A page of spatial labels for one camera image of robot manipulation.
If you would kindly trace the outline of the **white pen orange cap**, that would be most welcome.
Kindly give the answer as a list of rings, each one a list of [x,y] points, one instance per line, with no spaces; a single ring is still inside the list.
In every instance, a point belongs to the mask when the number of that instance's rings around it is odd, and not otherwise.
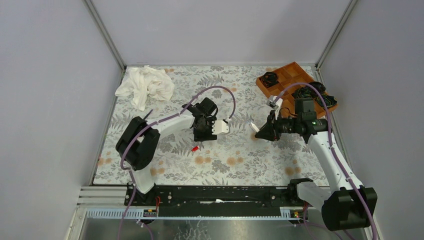
[[[259,132],[259,128],[253,122],[250,122],[249,125],[253,129],[253,131],[255,131],[256,133]]]

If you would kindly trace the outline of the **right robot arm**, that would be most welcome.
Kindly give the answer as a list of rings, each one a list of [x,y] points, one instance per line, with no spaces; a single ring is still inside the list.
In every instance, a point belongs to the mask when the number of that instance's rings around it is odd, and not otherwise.
[[[266,104],[272,110],[255,137],[278,141],[282,134],[298,134],[317,157],[330,187],[326,191],[309,178],[294,179],[286,193],[287,201],[293,206],[311,204],[320,211],[330,231],[372,226],[377,193],[372,187],[365,187],[352,172],[334,140],[329,122],[317,118],[313,99],[296,99],[294,117],[282,116],[283,100],[276,96],[272,95]]]

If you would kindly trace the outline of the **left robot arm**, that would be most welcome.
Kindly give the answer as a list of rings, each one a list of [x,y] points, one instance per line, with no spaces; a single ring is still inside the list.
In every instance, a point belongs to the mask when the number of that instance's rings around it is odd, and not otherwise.
[[[129,165],[131,179],[136,186],[136,199],[144,206],[155,200],[155,180],[148,165],[154,158],[158,142],[177,132],[192,129],[195,142],[215,141],[213,125],[217,120],[218,107],[209,98],[200,103],[189,104],[184,113],[168,116],[163,122],[147,121],[139,116],[133,118],[116,143],[115,150]]]

